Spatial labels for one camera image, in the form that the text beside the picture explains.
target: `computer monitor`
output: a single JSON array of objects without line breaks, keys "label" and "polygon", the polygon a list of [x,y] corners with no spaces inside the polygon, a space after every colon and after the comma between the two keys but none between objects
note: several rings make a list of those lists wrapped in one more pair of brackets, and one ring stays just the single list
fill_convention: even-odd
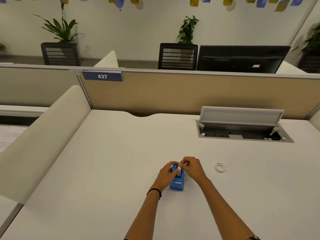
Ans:
[{"label": "computer monitor", "polygon": [[198,71],[276,73],[290,46],[201,45]]}]

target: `paper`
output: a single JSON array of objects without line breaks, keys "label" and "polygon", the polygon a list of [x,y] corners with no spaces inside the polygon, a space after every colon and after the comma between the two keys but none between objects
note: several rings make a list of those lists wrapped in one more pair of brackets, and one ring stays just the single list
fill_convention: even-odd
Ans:
[{"label": "paper", "polygon": [[6,132],[0,135],[0,153],[13,143],[28,127],[8,126]]}]

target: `blue sign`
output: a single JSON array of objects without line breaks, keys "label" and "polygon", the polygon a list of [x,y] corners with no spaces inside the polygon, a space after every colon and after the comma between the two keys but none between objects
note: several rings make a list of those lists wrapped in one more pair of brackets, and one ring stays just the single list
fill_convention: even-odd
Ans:
[{"label": "blue sign", "polygon": [[123,82],[121,72],[82,71],[85,80]]}]

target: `yellow paper strip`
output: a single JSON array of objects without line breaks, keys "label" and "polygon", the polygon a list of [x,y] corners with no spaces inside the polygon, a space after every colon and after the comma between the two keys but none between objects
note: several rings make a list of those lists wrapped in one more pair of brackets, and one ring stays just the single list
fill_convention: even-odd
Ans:
[{"label": "yellow paper strip", "polygon": [[199,5],[199,0],[190,0],[191,7],[197,7]]},{"label": "yellow paper strip", "polygon": [[60,0],[64,4],[69,4],[69,0]]},{"label": "yellow paper strip", "polygon": [[281,0],[275,9],[275,12],[283,12],[287,8],[289,2],[290,0]]},{"label": "yellow paper strip", "polygon": [[279,0],[269,0],[269,3],[278,3]]},{"label": "yellow paper strip", "polygon": [[130,0],[130,2],[131,2],[132,4],[134,4],[134,5],[139,4],[139,0]]},{"label": "yellow paper strip", "polygon": [[223,0],[224,6],[231,6],[233,0]]},{"label": "yellow paper strip", "polygon": [[256,0],[246,0],[247,3],[255,3]]},{"label": "yellow paper strip", "polygon": [[116,0],[108,0],[109,3],[116,3]]}]

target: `white wall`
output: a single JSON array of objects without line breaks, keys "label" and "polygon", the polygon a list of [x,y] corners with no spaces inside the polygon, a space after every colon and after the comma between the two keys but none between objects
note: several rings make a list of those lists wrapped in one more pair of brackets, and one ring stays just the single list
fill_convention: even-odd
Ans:
[{"label": "white wall", "polygon": [[[235,0],[228,12],[223,0],[211,0],[190,7],[190,0],[143,0],[138,10],[125,0],[121,11],[107,0],[69,0],[67,20],[79,22],[79,51],[82,57],[102,58],[115,50],[118,59],[158,60],[160,43],[175,42],[184,17],[195,15],[200,23],[194,33],[198,45],[286,45],[310,3],[288,6],[274,12],[276,4],[256,8],[246,0]],[[41,28],[42,17],[60,19],[59,0],[7,0],[0,4],[0,42],[15,55],[41,56],[42,42],[55,42],[53,34]]]},{"label": "white wall", "polygon": [[301,27],[300,31],[298,32],[297,36],[293,40],[291,46],[292,50],[299,46],[298,49],[294,50],[293,52],[289,52],[286,56],[286,61],[290,64],[297,66],[299,60],[302,56],[301,49],[305,46],[305,40],[308,39],[312,32],[311,29],[315,27],[317,23],[320,22],[320,1],[318,1],[308,18],[306,19],[305,23]]}]

